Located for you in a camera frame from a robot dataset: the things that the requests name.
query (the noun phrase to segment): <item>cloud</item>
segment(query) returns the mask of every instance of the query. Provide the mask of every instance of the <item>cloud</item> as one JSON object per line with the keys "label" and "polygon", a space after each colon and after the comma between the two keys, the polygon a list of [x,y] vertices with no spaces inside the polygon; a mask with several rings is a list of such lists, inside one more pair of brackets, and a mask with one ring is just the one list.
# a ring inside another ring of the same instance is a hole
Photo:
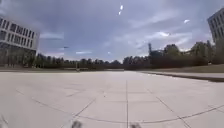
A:
{"label": "cloud", "polygon": [[123,5],[120,6],[120,10],[123,10]]}
{"label": "cloud", "polygon": [[129,20],[128,22],[132,26],[132,28],[140,28],[146,25],[173,19],[175,17],[178,17],[179,15],[180,15],[180,12],[178,10],[170,9],[170,10],[160,11],[147,19]]}
{"label": "cloud", "polygon": [[139,54],[138,56],[140,56],[140,57],[145,57],[145,56],[148,56],[149,55],[149,53],[141,53],[141,54]]}
{"label": "cloud", "polygon": [[79,51],[79,52],[76,52],[75,54],[83,55],[83,54],[91,54],[91,53],[92,53],[91,51]]}
{"label": "cloud", "polygon": [[64,39],[64,33],[50,33],[50,32],[44,32],[40,34],[41,39],[54,39],[54,40],[63,40]]}
{"label": "cloud", "polygon": [[158,32],[163,37],[168,37],[170,34],[165,32]]}
{"label": "cloud", "polygon": [[53,56],[53,57],[63,57],[65,55],[64,52],[48,52],[48,53],[45,53],[46,56]]}
{"label": "cloud", "polygon": [[186,37],[180,38],[177,42],[175,42],[175,44],[181,45],[184,43],[188,43],[188,41],[190,41],[190,40],[191,40],[191,36],[186,36]]}
{"label": "cloud", "polygon": [[190,20],[184,20],[184,23],[185,23],[185,24],[188,23],[188,22],[190,22]]}
{"label": "cloud", "polygon": [[11,4],[11,0],[0,0],[0,14],[6,14]]}
{"label": "cloud", "polygon": [[65,48],[59,48],[59,50],[60,50],[60,51],[64,51],[64,50],[65,50]]}

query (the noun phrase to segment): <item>stone tile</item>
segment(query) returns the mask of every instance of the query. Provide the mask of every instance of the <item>stone tile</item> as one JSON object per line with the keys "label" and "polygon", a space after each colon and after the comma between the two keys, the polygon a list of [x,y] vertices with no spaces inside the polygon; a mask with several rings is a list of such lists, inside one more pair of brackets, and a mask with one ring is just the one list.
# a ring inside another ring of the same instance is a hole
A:
{"label": "stone tile", "polygon": [[71,128],[72,124],[75,121],[81,123],[82,128],[127,128],[126,123],[111,123],[111,122],[97,121],[97,120],[81,118],[81,117],[72,119],[63,128]]}
{"label": "stone tile", "polygon": [[129,93],[128,102],[158,102],[159,100],[149,93]]}
{"label": "stone tile", "polygon": [[91,104],[80,116],[94,119],[126,122],[127,107],[125,102],[101,102]]}
{"label": "stone tile", "polygon": [[0,113],[9,128],[55,128],[62,126],[70,115],[14,94],[0,98]]}
{"label": "stone tile", "polygon": [[97,101],[107,101],[107,102],[127,102],[126,94],[124,93],[103,93],[97,98]]}
{"label": "stone tile", "polygon": [[130,102],[128,113],[129,122],[154,122],[177,118],[159,102]]}
{"label": "stone tile", "polygon": [[181,120],[167,121],[162,123],[142,123],[141,128],[187,128]]}
{"label": "stone tile", "polygon": [[52,107],[60,109],[70,114],[77,114],[82,111],[93,100],[76,96],[66,97],[54,104]]}
{"label": "stone tile", "polygon": [[211,109],[207,105],[194,100],[192,97],[172,96],[161,98],[161,100],[180,117],[190,116]]}
{"label": "stone tile", "polygon": [[223,128],[224,113],[210,111],[184,120],[191,128]]}

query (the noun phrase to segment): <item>white cloud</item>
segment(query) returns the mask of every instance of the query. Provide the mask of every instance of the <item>white cloud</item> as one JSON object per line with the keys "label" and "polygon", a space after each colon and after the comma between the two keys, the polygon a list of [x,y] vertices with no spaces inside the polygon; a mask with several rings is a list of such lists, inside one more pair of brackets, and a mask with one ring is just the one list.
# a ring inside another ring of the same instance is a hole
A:
{"label": "white cloud", "polygon": [[145,25],[150,25],[153,23],[166,21],[166,20],[178,17],[179,15],[180,15],[180,12],[178,10],[171,9],[171,10],[165,10],[165,11],[156,13],[154,16],[144,20],[129,20],[128,22],[132,28],[140,28]]}
{"label": "white cloud", "polygon": [[188,23],[188,22],[190,22],[190,20],[184,20],[184,23],[185,23],[185,24]]}
{"label": "white cloud", "polygon": [[188,43],[188,41],[190,41],[191,39],[192,39],[191,36],[186,36],[186,37],[180,38],[175,44],[176,45],[185,44],[185,43]]}
{"label": "white cloud", "polygon": [[168,37],[170,34],[165,32],[158,32],[163,37]]}
{"label": "white cloud", "polygon": [[65,50],[65,48],[59,48],[59,50],[60,50],[60,51],[64,51],[64,50]]}
{"label": "white cloud", "polygon": [[123,5],[120,6],[120,10],[123,10]]}
{"label": "white cloud", "polygon": [[56,39],[56,40],[63,40],[64,39],[64,33],[50,33],[50,32],[44,32],[40,34],[41,39]]}
{"label": "white cloud", "polygon": [[53,56],[53,57],[63,57],[65,55],[64,52],[48,52],[48,53],[45,53],[46,56]]}
{"label": "white cloud", "polygon": [[91,53],[92,53],[91,51],[79,51],[79,52],[76,52],[75,54],[83,55],[83,54],[91,54]]}
{"label": "white cloud", "polygon": [[145,57],[145,56],[148,56],[148,55],[149,55],[149,53],[142,53],[142,54],[139,54],[138,56]]}

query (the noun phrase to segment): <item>window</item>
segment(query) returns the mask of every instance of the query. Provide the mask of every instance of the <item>window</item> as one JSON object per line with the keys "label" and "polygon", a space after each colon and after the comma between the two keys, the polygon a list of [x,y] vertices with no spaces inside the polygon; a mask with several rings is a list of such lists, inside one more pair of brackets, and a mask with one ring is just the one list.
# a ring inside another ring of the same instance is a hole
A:
{"label": "window", "polygon": [[26,46],[28,47],[30,45],[30,40],[28,39]]}
{"label": "window", "polygon": [[215,18],[214,18],[214,22],[215,22],[215,26],[218,27],[218,24]]}
{"label": "window", "polygon": [[25,34],[26,34],[26,29],[24,28],[23,29],[23,35],[25,36]]}
{"label": "window", "polygon": [[13,42],[13,40],[14,40],[14,35],[12,34],[12,36],[11,36],[11,42]]}
{"label": "window", "polygon": [[0,27],[2,26],[2,21],[3,21],[3,19],[2,19],[2,18],[0,18]]}
{"label": "window", "polygon": [[222,37],[224,37],[224,32],[223,32],[222,27],[220,28],[220,31],[221,31]]}
{"label": "window", "polygon": [[16,24],[11,24],[10,31],[12,32],[16,31]]}
{"label": "window", "polygon": [[34,32],[32,33],[32,38],[34,37]]}
{"label": "window", "polygon": [[22,44],[21,37],[18,36],[18,44]]}
{"label": "window", "polygon": [[33,40],[30,41],[30,47],[33,47]]}
{"label": "window", "polygon": [[213,24],[213,22],[212,22],[212,20],[210,21],[210,25],[211,25],[212,29],[215,28],[215,27],[214,27],[214,24]]}
{"label": "window", "polygon": [[8,39],[7,39],[8,42],[10,42],[10,38],[11,38],[11,34],[9,33],[8,34]]}
{"label": "window", "polygon": [[6,20],[3,21],[2,28],[5,28],[5,25],[6,25]]}
{"label": "window", "polygon": [[217,21],[218,21],[218,24],[220,25],[220,24],[221,24],[221,22],[220,22],[220,20],[219,20],[219,17],[217,17]]}
{"label": "window", "polygon": [[21,30],[19,31],[19,34],[21,34],[21,35],[23,34],[23,29],[24,28],[21,27]]}
{"label": "window", "polygon": [[17,26],[16,33],[19,33],[20,26]]}
{"label": "window", "polygon": [[215,38],[217,38],[217,33],[216,33],[216,31],[214,31],[214,36],[215,36]]}
{"label": "window", "polygon": [[220,19],[221,19],[222,23],[224,23],[224,20],[223,20],[222,14],[220,14]]}
{"label": "window", "polygon": [[6,32],[0,31],[0,40],[5,40],[5,37],[6,37]]}
{"label": "window", "polygon": [[22,37],[22,39],[21,39],[21,43],[20,43],[21,45],[23,45],[23,40],[24,40],[24,38]]}
{"label": "window", "polygon": [[219,29],[217,29],[217,31],[218,31],[218,38],[220,38],[221,37],[221,33],[220,33]]}
{"label": "window", "polygon": [[9,27],[9,21],[7,21],[5,29],[8,30],[8,27]]}
{"label": "window", "polygon": [[24,46],[26,46],[26,38],[24,39]]}
{"label": "window", "polygon": [[28,29],[26,29],[26,36],[28,35]]}
{"label": "window", "polygon": [[20,37],[19,36],[15,35],[14,43],[20,44]]}
{"label": "window", "polygon": [[31,36],[31,31],[29,31],[29,37]]}
{"label": "window", "polygon": [[17,35],[15,35],[14,43],[15,43],[15,44],[18,44],[18,36],[17,36]]}

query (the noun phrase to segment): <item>tall building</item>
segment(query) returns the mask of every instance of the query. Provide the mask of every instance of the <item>tall building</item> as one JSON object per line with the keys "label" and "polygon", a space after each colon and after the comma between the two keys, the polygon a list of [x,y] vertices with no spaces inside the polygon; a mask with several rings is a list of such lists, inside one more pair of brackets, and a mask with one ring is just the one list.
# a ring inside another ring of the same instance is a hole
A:
{"label": "tall building", "polygon": [[0,66],[22,65],[35,56],[39,32],[0,15]]}
{"label": "tall building", "polygon": [[216,53],[224,55],[224,8],[208,18],[208,24],[216,44]]}

